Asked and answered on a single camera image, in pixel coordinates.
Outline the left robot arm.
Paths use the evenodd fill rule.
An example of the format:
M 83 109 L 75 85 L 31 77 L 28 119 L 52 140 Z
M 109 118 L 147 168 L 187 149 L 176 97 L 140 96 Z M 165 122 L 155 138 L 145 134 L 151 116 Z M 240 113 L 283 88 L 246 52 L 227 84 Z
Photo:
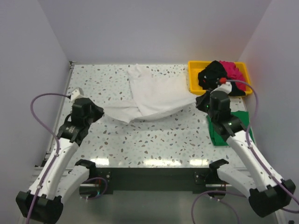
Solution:
M 108 182 L 97 174 L 96 164 L 79 160 L 66 177 L 66 167 L 88 135 L 92 123 L 104 115 L 104 110 L 89 98 L 73 101 L 72 111 L 54 135 L 56 149 L 52 151 L 37 179 L 26 192 L 20 191 L 16 203 L 26 222 L 35 220 L 55 224 L 64 209 L 64 204 L 82 183 L 100 180 L 107 189 Z

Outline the white t shirt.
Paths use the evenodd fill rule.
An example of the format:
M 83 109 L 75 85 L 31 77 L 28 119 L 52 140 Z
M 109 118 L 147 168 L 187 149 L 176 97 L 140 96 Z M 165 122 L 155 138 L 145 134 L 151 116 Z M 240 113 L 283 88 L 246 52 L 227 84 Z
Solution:
M 141 65 L 128 69 L 131 100 L 104 107 L 105 115 L 124 123 L 157 120 L 173 115 L 195 102 L 186 77 L 155 77 Z

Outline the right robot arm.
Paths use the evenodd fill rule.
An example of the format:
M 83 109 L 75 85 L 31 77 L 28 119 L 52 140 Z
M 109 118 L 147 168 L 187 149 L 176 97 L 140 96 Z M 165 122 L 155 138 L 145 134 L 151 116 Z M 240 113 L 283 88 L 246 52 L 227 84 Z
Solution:
M 261 155 L 247 126 L 230 108 L 230 99 L 224 91 L 207 91 L 196 97 L 196 108 L 207 113 L 215 131 L 236 152 L 250 176 L 230 166 L 225 159 L 209 165 L 208 178 L 213 183 L 221 180 L 231 184 L 249 201 L 252 210 L 265 217 L 289 205 L 296 185 L 285 180 Z

